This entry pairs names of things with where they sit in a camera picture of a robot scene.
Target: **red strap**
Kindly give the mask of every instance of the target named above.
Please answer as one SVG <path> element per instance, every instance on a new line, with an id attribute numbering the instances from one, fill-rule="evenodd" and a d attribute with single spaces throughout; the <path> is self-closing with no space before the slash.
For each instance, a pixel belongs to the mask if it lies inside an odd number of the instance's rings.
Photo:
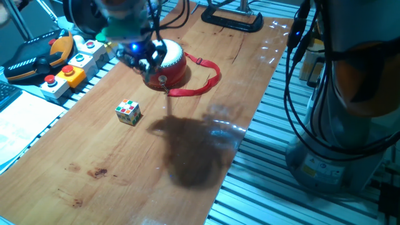
<path id="1" fill-rule="evenodd" d="M 217 75 L 211 79 L 208 79 L 207 84 L 204 87 L 197 89 L 197 90 L 171 89 L 171 90 L 169 90 L 169 94 L 168 94 L 168 96 L 170 96 L 170 97 L 196 96 L 196 95 L 204 94 L 204 93 L 208 92 L 212 87 L 217 85 L 217 83 L 219 82 L 219 80 L 221 78 L 221 70 L 219 69 L 217 64 L 215 64 L 211 61 L 202 59 L 202 58 L 196 58 L 186 52 L 185 52 L 185 56 L 189 57 L 189 59 L 191 59 L 197 65 L 204 66 L 206 68 L 213 68 L 217 72 Z"/>

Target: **black cable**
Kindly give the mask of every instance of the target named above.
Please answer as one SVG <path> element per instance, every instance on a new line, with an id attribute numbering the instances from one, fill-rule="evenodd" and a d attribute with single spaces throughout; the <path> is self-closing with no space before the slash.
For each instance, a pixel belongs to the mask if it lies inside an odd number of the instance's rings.
<path id="1" fill-rule="evenodd" d="M 183 21 L 183 23 L 181 25 L 178 25 L 178 26 L 165 26 L 165 27 L 162 27 L 160 29 L 177 29 L 177 28 L 181 28 L 181 27 L 184 26 L 187 23 L 187 21 L 189 20 L 189 15 L 190 15 L 190 0 L 187 0 L 186 3 L 187 3 L 186 18 Z"/>
<path id="2" fill-rule="evenodd" d="M 318 15 L 318 12 L 314 15 L 314 19 L 313 19 L 313 21 L 312 21 L 312 23 L 313 24 L 315 24 L 315 22 L 316 22 L 316 16 Z M 306 40 L 306 41 L 308 41 L 307 39 L 306 39 L 306 37 L 308 36 L 308 35 L 311 35 L 311 32 L 309 31 L 306 35 L 305 35 L 305 37 L 304 37 L 304 39 Z M 306 44 L 307 44 L 307 42 L 304 42 L 304 40 L 302 40 L 303 41 L 303 43 L 302 43 L 302 45 L 303 46 L 306 46 Z M 290 61 L 290 55 L 291 55 L 291 52 L 292 52 L 292 48 L 289 48 L 288 49 L 288 52 L 287 52 L 287 66 L 289 66 L 288 64 L 289 64 L 289 61 Z M 302 54 L 299 54 L 298 56 L 297 56 L 297 58 L 301 58 L 302 57 Z M 297 64 L 297 61 L 294 61 L 294 64 L 292 65 L 292 69 L 291 69 L 291 72 L 289 72 L 289 68 L 287 67 L 287 70 L 286 70 L 286 87 L 285 87 L 285 92 L 284 92 L 284 107 L 285 107 L 285 112 L 286 112 L 286 114 L 287 114 L 287 116 L 288 116 L 288 120 L 289 120 L 289 123 L 291 124 L 291 126 L 292 126 L 292 128 L 294 129 L 294 132 L 296 133 L 296 135 L 298 136 L 298 138 L 299 139 L 302 139 L 302 137 L 300 136 L 300 135 L 298 135 L 298 132 L 297 132 L 297 129 L 294 127 L 294 124 L 293 124 L 293 121 L 292 121 L 292 119 L 290 118 L 290 114 L 289 114 L 289 111 L 288 111 L 288 106 L 287 106 L 287 102 L 289 102 L 289 105 L 290 105 L 290 107 L 291 107 L 291 109 L 292 109 L 292 113 L 294 114 L 294 116 L 295 116 L 295 118 L 297 119 L 297 121 L 298 121 L 298 123 L 301 125 L 301 127 L 303 128 L 303 130 L 311 137 L 311 138 L 313 138 L 318 144 L 320 144 L 320 145 L 322 145 L 322 146 L 324 146 L 325 148 L 328 148 L 328 149 L 330 149 L 330 150 L 332 150 L 332 151 L 336 151 L 336 152 L 339 152 L 339 153 L 343 153 L 343 154 L 347 154 L 347 155 L 360 155 L 360 154 L 363 154 L 363 155 L 365 155 L 365 156 L 367 156 L 369 153 L 371 153 L 371 154 L 376 154 L 376 151 L 375 151 L 375 149 L 371 149 L 370 151 L 368 151 L 367 153 L 366 152 L 358 152 L 359 150 L 365 150 L 365 148 L 356 148 L 356 149 L 343 149 L 343 148 L 339 148 L 339 147 L 334 147 L 334 146 L 328 146 L 327 144 L 325 144 L 325 143 L 323 143 L 322 141 L 320 141 L 318 138 L 316 138 L 316 137 L 314 137 L 309 131 L 308 131 L 308 129 L 305 127 L 305 125 L 303 124 L 303 122 L 300 120 L 300 118 L 299 118 L 299 116 L 298 116 L 298 114 L 297 114 L 297 112 L 296 112 L 296 110 L 295 110 L 295 108 L 294 108 L 294 106 L 293 106 L 293 102 L 291 101 L 291 97 L 290 97 L 290 92 L 289 92 L 289 83 L 290 83 L 290 79 L 291 79 L 291 76 L 292 76 L 292 74 L 293 74 L 293 71 L 294 71 L 294 68 L 295 68 L 295 66 L 296 66 L 296 64 Z M 309 145 L 307 144 L 307 143 L 305 143 L 305 141 L 302 141 L 303 142 L 303 144 L 307 147 L 307 148 L 309 148 L 310 149 L 310 147 L 309 147 Z"/>
<path id="3" fill-rule="evenodd" d="M 325 53 L 325 50 L 315 51 L 315 50 L 307 49 L 307 51 L 309 51 L 310 53 Z"/>
<path id="4" fill-rule="evenodd" d="M 314 15 L 313 23 L 315 23 L 315 21 L 316 21 L 316 16 L 317 16 L 317 15 L 318 15 L 318 12 L 316 13 L 316 15 Z M 287 44 L 288 46 L 293 46 L 293 45 L 296 45 L 296 46 L 297 46 L 296 43 L 293 44 L 293 42 L 291 42 L 291 41 L 292 41 L 292 40 L 288 40 L 288 44 Z M 302 41 L 303 41 L 303 44 L 302 44 L 302 43 L 301 43 L 301 44 L 304 46 L 304 45 L 305 45 L 304 41 L 308 41 L 308 40 L 307 40 L 307 39 L 302 39 Z M 292 103 L 291 97 L 290 97 L 289 83 L 290 83 L 291 76 L 293 75 L 294 68 L 295 68 L 295 66 L 296 66 L 296 64 L 297 64 L 297 62 L 298 62 L 298 61 L 294 61 L 294 64 L 292 65 L 292 68 L 291 68 L 291 71 L 289 72 L 290 55 L 291 55 L 292 50 L 293 50 L 293 49 L 292 49 L 291 47 L 288 48 L 287 59 L 286 59 L 286 61 L 287 61 L 287 62 L 286 62 L 286 87 L 285 87 L 285 92 L 284 92 L 284 107 L 285 107 L 286 116 L 287 116 L 287 118 L 288 118 L 288 121 L 289 121 L 291 127 L 293 128 L 293 131 L 295 132 L 295 134 L 296 134 L 296 136 L 299 138 L 299 140 L 300 140 L 310 151 L 312 151 L 315 155 L 317 155 L 317 156 L 319 156 L 319 157 L 322 157 L 322 158 L 325 158 L 325 159 L 329 159 L 329 160 L 334 160 L 334 161 L 353 161 L 353 160 L 365 158 L 365 157 L 372 156 L 372 155 L 374 155 L 374 154 L 380 153 L 380 152 L 382 152 L 382 151 L 385 151 L 389 146 L 393 145 L 398 139 L 400 139 L 400 132 L 397 132 L 397 133 L 393 134 L 392 136 L 384 137 L 384 138 L 382 138 L 382 139 L 379 139 L 379 140 L 377 140 L 377 141 L 374 141 L 374 142 L 372 142 L 372 143 L 370 143 L 370 144 L 368 144 L 368 145 L 366 145 L 366 146 L 363 146 L 363 147 L 361 147 L 361 148 L 360 148 L 360 147 L 357 147 L 357 148 L 353 148 L 353 149 L 343 149 L 343 148 L 340 148 L 340 147 L 328 146 L 328 145 L 326 145 L 325 143 L 321 142 L 318 138 L 316 138 L 316 137 L 314 137 L 312 134 L 310 134 L 310 132 L 307 130 L 307 128 L 305 127 L 305 125 L 303 124 L 303 122 L 302 122 L 302 121 L 300 120 L 300 118 L 298 117 L 297 112 L 296 112 L 296 110 L 295 110 L 295 108 L 294 108 L 294 106 L 293 106 L 293 103 Z M 302 56 L 304 55 L 305 48 L 304 48 L 304 49 L 301 49 L 301 50 L 303 50 L 303 53 L 299 53 L 298 56 L 297 56 L 297 57 L 294 57 L 294 58 L 300 58 L 300 56 L 302 57 Z M 324 72 L 324 76 L 325 76 L 326 78 L 328 78 L 328 76 L 331 75 L 331 73 L 330 73 L 329 70 L 327 70 L 327 69 L 329 69 L 329 66 L 328 66 L 328 68 L 326 67 L 326 70 L 325 70 L 325 72 Z M 324 146 L 325 148 L 328 148 L 329 150 L 336 151 L 336 152 L 338 152 L 338 153 L 347 154 L 347 155 L 353 155 L 353 156 L 358 156 L 358 157 L 352 157 L 352 158 L 349 158 L 349 159 L 334 159 L 334 158 L 330 158 L 330 157 L 323 156 L 323 155 L 319 154 L 318 152 L 316 152 L 315 150 L 313 150 L 313 149 L 309 146 L 309 144 L 306 143 L 305 140 L 299 135 L 299 133 L 297 132 L 297 129 L 294 127 L 293 121 L 292 121 L 292 119 L 291 119 L 291 117 L 290 117 L 289 110 L 288 110 L 288 105 L 287 105 L 288 102 L 289 102 L 289 105 L 290 105 L 290 107 L 291 107 L 291 109 L 292 109 L 293 114 L 295 115 L 297 121 L 298 121 L 299 124 L 302 126 L 302 128 L 304 129 L 304 131 L 305 131 L 311 138 L 313 138 L 318 144 Z M 383 142 L 383 144 L 381 144 L 380 146 L 374 146 L 374 147 L 372 147 L 371 149 L 368 149 L 367 151 L 365 151 L 366 148 L 371 147 L 371 146 L 373 146 L 373 145 L 375 145 L 375 144 L 378 144 L 378 143 L 381 143 L 381 142 Z"/>
<path id="5" fill-rule="evenodd" d="M 262 1 L 260 1 L 260 0 L 253 0 L 253 1 L 250 1 L 247 5 L 250 5 L 250 4 L 252 4 L 252 3 L 261 3 Z"/>
<path id="6" fill-rule="evenodd" d="M 161 25 L 161 27 L 168 26 L 168 25 L 172 24 L 173 22 L 177 21 L 179 18 L 181 18 L 183 13 L 185 12 L 185 8 L 186 8 L 186 0 L 183 0 L 183 7 L 182 7 L 181 13 L 179 13 L 179 15 L 177 17 L 175 17 L 173 20 L 167 22 L 166 24 Z"/>
<path id="7" fill-rule="evenodd" d="M 157 20 L 156 19 L 157 16 L 154 15 L 153 7 L 151 7 L 151 1 L 147 0 L 147 3 L 150 6 L 149 8 L 150 8 L 150 14 L 151 14 L 152 26 L 153 26 L 153 29 L 151 31 L 151 35 L 153 34 L 153 31 L 155 31 L 156 35 L 157 35 L 157 40 L 162 41 L 163 39 L 162 39 L 162 37 L 161 37 L 161 35 L 159 33 L 159 23 L 160 23 L 160 21 L 159 21 L 159 19 Z"/>
<path id="8" fill-rule="evenodd" d="M 287 50 L 287 54 L 288 54 L 288 57 L 287 57 L 287 59 L 286 59 L 287 81 L 286 81 L 285 90 L 288 90 L 289 83 L 290 83 L 290 79 L 291 79 L 291 76 L 293 75 L 293 71 L 294 71 L 294 68 L 295 68 L 294 66 L 292 66 L 292 68 L 291 68 L 291 70 L 290 70 L 290 72 L 289 72 L 289 64 L 290 64 L 290 54 L 291 54 L 291 51 L 292 51 L 292 49 L 288 49 L 288 50 Z M 362 159 L 362 158 L 366 158 L 366 157 L 375 155 L 375 154 L 377 154 L 377 153 L 380 153 L 380 152 L 382 152 L 382 151 L 385 151 L 385 150 L 390 146 L 389 143 L 387 143 L 387 144 L 386 144 L 387 146 L 386 146 L 386 145 L 383 145 L 383 146 L 377 147 L 377 150 L 375 150 L 375 151 L 371 151 L 371 152 L 367 152 L 367 153 L 365 153 L 365 152 L 360 152 L 359 154 L 357 154 L 356 157 L 351 157 L 351 158 L 348 158 L 348 159 L 336 159 L 336 158 L 331 158 L 331 157 L 324 156 L 324 155 L 318 153 L 317 151 L 315 151 L 315 150 L 303 139 L 303 137 L 301 137 L 301 135 L 298 133 L 296 127 L 294 126 L 293 120 L 291 119 L 291 116 L 290 116 L 290 114 L 289 114 L 289 109 L 288 109 L 288 100 L 289 100 L 289 99 L 290 99 L 290 93 L 289 93 L 289 91 L 285 91 L 285 93 L 284 93 L 284 108 L 285 108 L 285 113 L 286 113 L 287 120 L 289 121 L 290 126 L 292 127 L 292 129 L 293 129 L 295 135 L 297 136 L 297 138 L 299 138 L 299 140 L 304 144 L 304 146 L 306 146 L 312 153 L 314 153 L 315 155 L 319 156 L 320 158 L 327 159 L 327 160 L 332 160 L 332 161 L 341 161 L 341 162 L 355 161 L 355 160 Z"/>
<path id="9" fill-rule="evenodd" d="M 323 75 L 322 75 L 322 78 L 321 78 L 321 82 L 319 83 L 319 86 L 318 86 L 317 96 L 316 96 L 316 98 L 314 99 L 314 104 L 312 105 L 311 115 L 310 115 L 310 128 L 311 128 L 311 132 L 312 132 L 315 136 L 317 136 L 317 134 L 316 134 L 315 129 L 314 129 L 314 113 L 315 113 L 315 109 L 317 108 L 317 104 L 318 104 L 318 101 L 319 101 L 319 97 L 321 96 L 321 93 L 322 93 L 322 91 L 323 91 L 323 89 L 324 89 L 325 83 L 326 83 L 326 73 L 325 73 L 325 71 L 324 71 L 324 73 L 323 73 Z"/>

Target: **yellow label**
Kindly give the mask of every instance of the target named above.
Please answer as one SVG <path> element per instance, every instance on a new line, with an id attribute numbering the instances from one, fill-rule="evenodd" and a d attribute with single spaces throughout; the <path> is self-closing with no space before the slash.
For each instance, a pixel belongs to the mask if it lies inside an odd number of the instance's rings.
<path id="1" fill-rule="evenodd" d="M 304 166 L 302 167 L 302 170 L 303 170 L 303 172 L 305 172 L 306 174 L 308 174 L 308 175 L 310 175 L 310 176 L 312 176 L 312 177 L 315 176 L 316 171 L 313 170 L 313 169 L 311 169 L 311 168 L 310 168 L 309 166 L 307 166 L 307 165 L 304 165 Z"/>

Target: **metal clamp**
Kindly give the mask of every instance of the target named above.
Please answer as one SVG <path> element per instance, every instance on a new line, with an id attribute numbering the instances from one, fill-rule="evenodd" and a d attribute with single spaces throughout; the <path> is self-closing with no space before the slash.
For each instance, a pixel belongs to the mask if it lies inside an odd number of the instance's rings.
<path id="1" fill-rule="evenodd" d="M 160 82 L 161 87 L 165 90 L 166 94 L 169 94 L 169 89 L 165 86 L 165 83 L 167 82 L 167 77 L 161 75 L 158 77 L 158 81 Z"/>

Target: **wood grain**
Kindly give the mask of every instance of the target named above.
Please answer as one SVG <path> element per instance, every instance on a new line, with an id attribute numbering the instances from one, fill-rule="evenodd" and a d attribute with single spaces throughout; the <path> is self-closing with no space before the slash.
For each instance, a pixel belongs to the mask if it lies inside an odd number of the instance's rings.
<path id="1" fill-rule="evenodd" d="M 246 34 L 202 22 L 203 10 L 162 35 L 218 64 L 220 83 L 202 96 L 166 99 L 117 64 L 0 176 L 0 215 L 15 224 L 203 224 L 291 24 L 265 18 L 261 31 Z M 184 87 L 203 86 L 213 72 L 188 61 Z M 117 119 L 124 98 L 139 103 L 136 126 Z"/>

